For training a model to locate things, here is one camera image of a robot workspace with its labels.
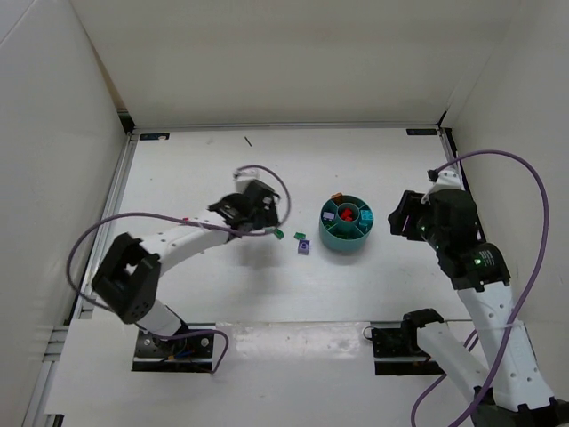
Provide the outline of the small teal lego brick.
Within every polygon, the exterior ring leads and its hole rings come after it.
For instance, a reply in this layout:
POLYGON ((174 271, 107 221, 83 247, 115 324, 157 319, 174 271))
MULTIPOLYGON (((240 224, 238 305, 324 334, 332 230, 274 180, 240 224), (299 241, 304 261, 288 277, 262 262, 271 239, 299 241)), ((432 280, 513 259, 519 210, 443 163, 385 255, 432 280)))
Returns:
POLYGON ((373 222, 373 213, 371 210, 361 210, 359 220, 362 223, 373 222))

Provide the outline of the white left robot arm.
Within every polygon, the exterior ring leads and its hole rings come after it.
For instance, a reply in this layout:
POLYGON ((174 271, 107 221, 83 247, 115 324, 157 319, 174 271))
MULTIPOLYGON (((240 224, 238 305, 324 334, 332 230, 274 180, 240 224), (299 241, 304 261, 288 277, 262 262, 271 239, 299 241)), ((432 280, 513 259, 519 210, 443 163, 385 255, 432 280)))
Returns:
POLYGON ((187 225, 144 238, 128 233, 113 241, 92 281, 92 289, 126 325, 162 341, 184 334, 184 322, 157 297, 160 278, 207 249, 278 224, 280 196, 266 183, 247 180, 241 190, 209 205, 187 225))

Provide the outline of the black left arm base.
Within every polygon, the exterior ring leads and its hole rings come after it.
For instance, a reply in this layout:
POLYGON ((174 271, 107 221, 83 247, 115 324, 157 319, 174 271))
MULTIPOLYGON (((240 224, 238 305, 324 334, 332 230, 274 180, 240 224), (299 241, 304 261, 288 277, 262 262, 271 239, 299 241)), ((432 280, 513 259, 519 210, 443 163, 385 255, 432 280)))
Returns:
POLYGON ((162 342, 139 331, 131 370, 150 373, 210 373, 215 343, 221 343, 221 339, 211 332, 185 340, 162 342))

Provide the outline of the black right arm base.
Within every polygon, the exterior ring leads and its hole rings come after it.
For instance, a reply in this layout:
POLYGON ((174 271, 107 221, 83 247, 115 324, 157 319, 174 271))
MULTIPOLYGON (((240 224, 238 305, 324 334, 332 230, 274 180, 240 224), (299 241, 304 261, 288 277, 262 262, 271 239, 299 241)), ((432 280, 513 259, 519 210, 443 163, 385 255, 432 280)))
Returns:
POLYGON ((399 323, 371 323, 362 331, 373 348, 377 376, 441 375, 438 363, 417 343, 417 331, 430 323, 443 323, 434 309, 405 313, 399 323))

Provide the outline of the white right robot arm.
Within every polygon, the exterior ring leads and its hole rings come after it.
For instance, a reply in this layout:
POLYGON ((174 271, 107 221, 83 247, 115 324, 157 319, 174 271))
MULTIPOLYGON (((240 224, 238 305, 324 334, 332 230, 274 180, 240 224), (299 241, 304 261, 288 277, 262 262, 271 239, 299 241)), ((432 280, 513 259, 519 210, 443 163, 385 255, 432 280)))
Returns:
POLYGON ((390 232, 425 241, 436 252, 476 330, 485 366, 458 342, 433 309, 404 314, 413 353, 438 363, 470 405, 476 426, 562 426, 568 404, 543 379, 523 322, 515 319, 510 274, 500 250, 478 237, 477 206, 461 189, 407 190, 388 217, 390 232))

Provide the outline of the red round printed lego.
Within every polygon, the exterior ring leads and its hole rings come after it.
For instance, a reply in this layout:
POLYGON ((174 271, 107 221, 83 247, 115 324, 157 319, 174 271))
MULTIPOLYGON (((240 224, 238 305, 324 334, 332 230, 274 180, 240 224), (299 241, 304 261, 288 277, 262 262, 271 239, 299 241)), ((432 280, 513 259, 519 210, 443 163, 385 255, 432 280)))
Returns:
POLYGON ((345 222, 353 222, 358 215, 358 211, 352 208, 346 207, 339 211, 340 218, 345 222))

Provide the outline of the green square lego brick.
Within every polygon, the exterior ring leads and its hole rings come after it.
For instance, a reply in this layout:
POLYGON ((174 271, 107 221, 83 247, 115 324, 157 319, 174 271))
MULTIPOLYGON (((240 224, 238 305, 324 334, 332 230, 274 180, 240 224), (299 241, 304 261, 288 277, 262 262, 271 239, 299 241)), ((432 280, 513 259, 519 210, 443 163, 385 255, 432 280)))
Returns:
POLYGON ((357 239, 357 234, 354 230, 350 231, 350 232, 335 232, 334 236, 338 239, 342 239, 342 240, 353 240, 353 239, 357 239))

